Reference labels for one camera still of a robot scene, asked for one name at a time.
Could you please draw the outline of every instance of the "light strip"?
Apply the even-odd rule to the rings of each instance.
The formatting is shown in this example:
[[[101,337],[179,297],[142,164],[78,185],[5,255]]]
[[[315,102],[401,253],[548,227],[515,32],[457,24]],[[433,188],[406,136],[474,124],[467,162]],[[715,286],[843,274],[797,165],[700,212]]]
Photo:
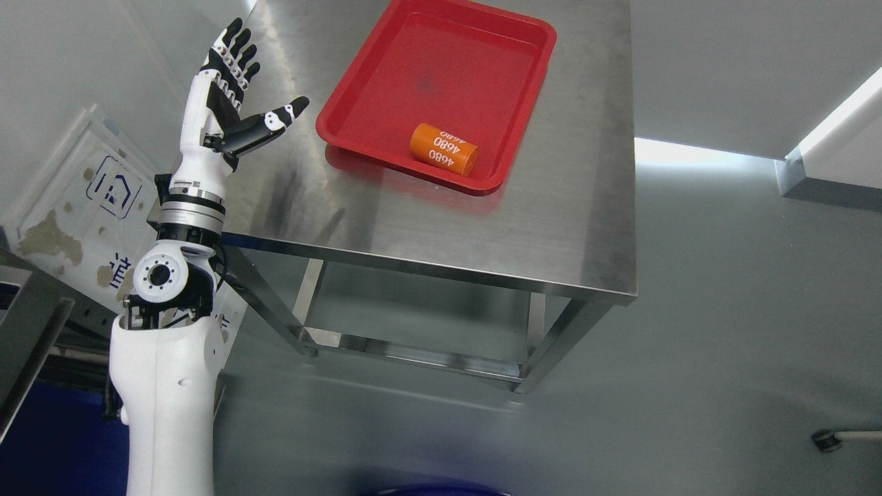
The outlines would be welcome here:
[[[822,139],[830,134],[837,126],[845,122],[845,120],[860,109],[876,92],[882,90],[882,67],[878,69],[869,79],[855,90],[854,93],[846,98],[833,112],[830,113],[818,127],[811,130],[809,134],[799,142],[799,151],[805,156],[809,150],[814,148]]]
[[[704,168],[740,164],[744,161],[745,155],[654,139],[634,138],[634,158],[640,165]]]

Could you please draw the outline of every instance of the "table top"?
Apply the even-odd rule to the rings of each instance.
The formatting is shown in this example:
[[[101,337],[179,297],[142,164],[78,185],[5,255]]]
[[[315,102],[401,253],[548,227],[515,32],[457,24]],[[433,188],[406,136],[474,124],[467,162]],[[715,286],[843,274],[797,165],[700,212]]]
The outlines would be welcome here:
[[[243,115],[305,94],[286,134],[227,182],[225,242],[628,304],[637,296],[628,0],[491,0],[557,45],[510,176],[473,197],[329,147],[315,120],[385,0],[262,0]]]

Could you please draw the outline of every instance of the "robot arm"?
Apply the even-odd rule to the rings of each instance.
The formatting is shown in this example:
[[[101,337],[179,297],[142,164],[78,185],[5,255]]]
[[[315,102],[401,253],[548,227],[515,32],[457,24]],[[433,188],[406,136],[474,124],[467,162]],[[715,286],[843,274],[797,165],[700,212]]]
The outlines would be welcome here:
[[[220,277],[210,259],[220,246],[224,181],[241,155],[278,138],[309,104],[299,97],[241,119],[257,48],[236,19],[193,78],[181,129],[183,160],[157,177],[161,213],[156,245],[133,269],[127,314],[114,320],[110,377],[130,427],[129,496],[213,494],[214,389],[232,343],[213,315]],[[162,325],[175,312],[188,319]]]

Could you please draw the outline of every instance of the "orange cylinder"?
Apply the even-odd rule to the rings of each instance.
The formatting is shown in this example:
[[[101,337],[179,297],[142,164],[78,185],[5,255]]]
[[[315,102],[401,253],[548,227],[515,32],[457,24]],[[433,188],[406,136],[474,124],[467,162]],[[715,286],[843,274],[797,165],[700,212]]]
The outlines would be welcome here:
[[[426,123],[416,126],[410,137],[410,153],[461,176],[468,176],[478,159],[478,147]]]

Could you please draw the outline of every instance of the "blue object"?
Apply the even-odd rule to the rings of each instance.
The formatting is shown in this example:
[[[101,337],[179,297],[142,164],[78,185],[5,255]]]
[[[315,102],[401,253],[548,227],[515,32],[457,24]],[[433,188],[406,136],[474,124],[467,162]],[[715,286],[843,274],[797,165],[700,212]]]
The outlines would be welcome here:
[[[101,420],[101,395],[34,384],[0,443],[2,494],[125,494],[129,428]]]
[[[482,487],[456,485],[411,485],[396,489],[372,492],[363,496],[511,496]]]

